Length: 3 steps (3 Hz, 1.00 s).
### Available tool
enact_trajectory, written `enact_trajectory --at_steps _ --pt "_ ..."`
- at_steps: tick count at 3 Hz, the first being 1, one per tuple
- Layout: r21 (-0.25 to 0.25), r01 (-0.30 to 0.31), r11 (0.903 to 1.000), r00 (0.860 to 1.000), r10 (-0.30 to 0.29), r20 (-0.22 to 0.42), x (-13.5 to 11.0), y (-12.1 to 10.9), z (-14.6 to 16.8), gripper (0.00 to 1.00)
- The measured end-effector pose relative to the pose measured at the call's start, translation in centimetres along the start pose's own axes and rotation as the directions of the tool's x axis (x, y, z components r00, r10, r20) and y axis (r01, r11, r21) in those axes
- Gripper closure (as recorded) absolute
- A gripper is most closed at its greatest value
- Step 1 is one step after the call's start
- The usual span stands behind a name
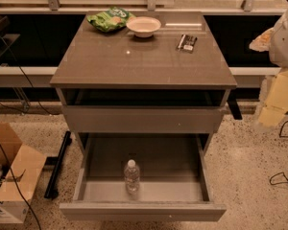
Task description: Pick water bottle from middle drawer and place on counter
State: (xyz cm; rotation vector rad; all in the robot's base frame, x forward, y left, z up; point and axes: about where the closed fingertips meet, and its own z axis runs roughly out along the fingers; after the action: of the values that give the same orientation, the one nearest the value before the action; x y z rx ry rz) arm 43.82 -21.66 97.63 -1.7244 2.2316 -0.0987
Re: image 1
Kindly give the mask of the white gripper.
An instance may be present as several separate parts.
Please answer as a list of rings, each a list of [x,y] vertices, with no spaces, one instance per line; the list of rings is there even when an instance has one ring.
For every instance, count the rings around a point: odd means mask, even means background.
[[[270,28],[254,39],[249,48],[257,52],[265,52],[270,48]],[[272,81],[264,106],[260,111],[258,122],[264,127],[275,127],[288,112],[288,69],[281,70]]]

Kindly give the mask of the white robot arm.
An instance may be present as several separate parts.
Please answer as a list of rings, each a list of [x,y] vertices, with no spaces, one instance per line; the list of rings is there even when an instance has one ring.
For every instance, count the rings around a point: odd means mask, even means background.
[[[268,51],[270,62],[280,67],[257,118],[262,126],[275,127],[288,112],[288,10],[273,28],[254,39],[250,48],[257,52]]]

